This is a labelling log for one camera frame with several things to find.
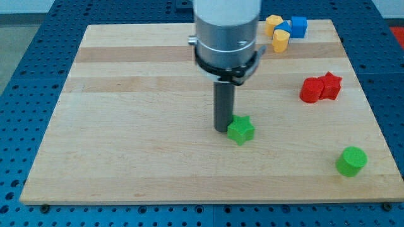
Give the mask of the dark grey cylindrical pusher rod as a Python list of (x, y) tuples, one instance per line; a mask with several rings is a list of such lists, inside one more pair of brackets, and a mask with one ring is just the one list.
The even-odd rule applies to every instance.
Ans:
[(214, 128), (218, 132), (227, 132), (233, 121), (235, 86), (231, 83), (213, 84)]

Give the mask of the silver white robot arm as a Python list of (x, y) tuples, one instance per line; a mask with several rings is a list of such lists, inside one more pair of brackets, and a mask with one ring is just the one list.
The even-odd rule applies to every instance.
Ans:
[(194, 0), (196, 65), (213, 81), (213, 122), (227, 132), (233, 121), (235, 87), (256, 71), (266, 48), (256, 49), (261, 0)]

